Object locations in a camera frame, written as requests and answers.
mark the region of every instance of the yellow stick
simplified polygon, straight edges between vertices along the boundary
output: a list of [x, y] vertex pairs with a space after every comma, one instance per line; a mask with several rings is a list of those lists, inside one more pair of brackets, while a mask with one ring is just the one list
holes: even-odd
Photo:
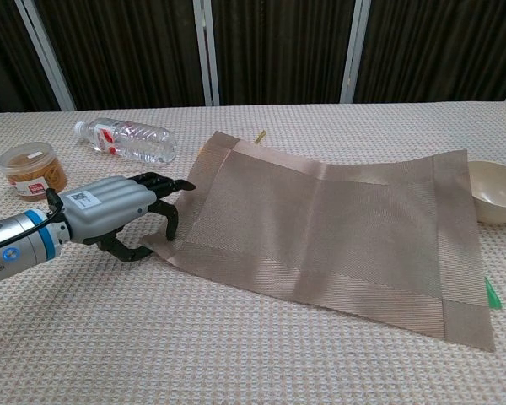
[[265, 131], [265, 130], [262, 130], [262, 132], [261, 132], [261, 133], [259, 133], [259, 136], [258, 136], [258, 137], [256, 137], [256, 140], [255, 140], [254, 144], [257, 144], [257, 145], [258, 145], [259, 143], [261, 143], [261, 140], [262, 140], [265, 136], [266, 136], [266, 131]]

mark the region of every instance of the table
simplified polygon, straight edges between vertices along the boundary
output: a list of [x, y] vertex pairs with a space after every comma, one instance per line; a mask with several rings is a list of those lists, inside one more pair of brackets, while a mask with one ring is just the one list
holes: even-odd
[[[67, 189], [153, 170], [76, 144], [97, 116], [162, 125], [187, 177], [215, 131], [328, 163], [375, 163], [468, 149], [506, 164], [506, 103], [264, 105], [0, 114], [0, 153], [41, 140]], [[0, 173], [0, 218], [45, 207], [13, 196]], [[126, 227], [130, 245], [160, 217]], [[486, 353], [395, 327], [195, 278], [151, 256], [125, 264], [68, 244], [57, 259], [0, 283], [0, 403], [506, 403], [506, 225], [480, 225], [482, 258], [503, 309]]]

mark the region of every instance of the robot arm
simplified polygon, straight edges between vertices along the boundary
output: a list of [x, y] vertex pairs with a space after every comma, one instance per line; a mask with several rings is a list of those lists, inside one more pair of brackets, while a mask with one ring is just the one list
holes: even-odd
[[69, 241], [96, 244], [123, 262], [140, 260], [152, 251], [145, 246], [128, 248], [117, 234], [144, 214], [158, 213], [167, 218], [166, 236], [173, 240], [178, 211], [161, 198], [194, 189], [188, 181], [156, 173], [129, 179], [113, 176], [59, 195], [49, 189], [49, 214], [31, 209], [0, 220], [0, 280], [59, 256]]

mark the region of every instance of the plastic jar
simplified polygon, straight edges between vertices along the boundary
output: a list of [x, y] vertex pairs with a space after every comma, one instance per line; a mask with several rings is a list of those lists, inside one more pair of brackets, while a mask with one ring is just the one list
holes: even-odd
[[52, 146], [44, 142], [25, 143], [0, 156], [0, 170], [17, 191], [28, 201], [46, 197], [45, 190], [61, 192], [67, 177]]

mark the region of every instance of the plastic water bottle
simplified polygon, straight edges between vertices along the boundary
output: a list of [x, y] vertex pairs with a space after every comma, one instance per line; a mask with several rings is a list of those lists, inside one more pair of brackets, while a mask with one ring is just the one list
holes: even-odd
[[100, 152], [160, 164], [168, 164], [176, 157], [176, 138], [162, 127], [98, 118], [77, 122], [74, 131]]

